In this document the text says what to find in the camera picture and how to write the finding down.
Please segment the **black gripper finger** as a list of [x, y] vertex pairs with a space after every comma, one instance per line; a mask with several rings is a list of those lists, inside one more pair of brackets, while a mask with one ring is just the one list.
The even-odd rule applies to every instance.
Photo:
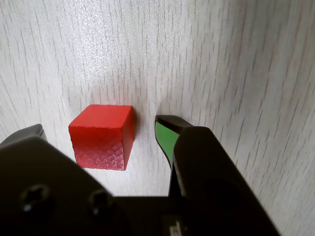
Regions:
[[0, 144], [3, 236], [116, 236], [121, 213], [87, 172], [50, 145], [40, 124]]
[[155, 117], [192, 236], [276, 236], [278, 231], [212, 131], [173, 115]]

